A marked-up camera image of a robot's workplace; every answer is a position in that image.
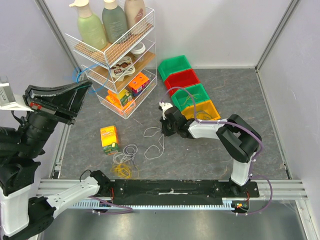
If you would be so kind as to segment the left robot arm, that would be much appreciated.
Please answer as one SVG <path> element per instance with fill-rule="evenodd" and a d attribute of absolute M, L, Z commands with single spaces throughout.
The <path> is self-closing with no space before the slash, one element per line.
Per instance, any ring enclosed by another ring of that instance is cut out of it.
<path fill-rule="evenodd" d="M 27 240 L 48 228 L 53 220 L 80 200 L 110 191 L 110 179 L 100 170 L 67 190 L 48 197 L 30 197 L 37 157 L 58 123 L 72 125 L 92 86 L 82 80 L 58 87 L 29 85 L 15 95 L 6 80 L 0 82 L 0 108 L 25 111 L 19 127 L 0 129 L 0 225 L 4 240 Z"/>

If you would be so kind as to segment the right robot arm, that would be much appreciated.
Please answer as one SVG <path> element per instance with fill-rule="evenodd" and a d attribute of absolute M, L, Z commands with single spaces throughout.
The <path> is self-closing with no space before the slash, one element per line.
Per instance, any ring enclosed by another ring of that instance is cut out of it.
<path fill-rule="evenodd" d="M 250 182 L 251 165 L 263 149 L 261 136 L 239 115 L 222 120 L 187 119 L 170 103 L 159 107 L 162 111 L 161 131 L 166 136 L 174 134 L 185 139 L 219 140 L 233 159 L 229 178 L 229 191 L 235 197 L 242 196 Z"/>

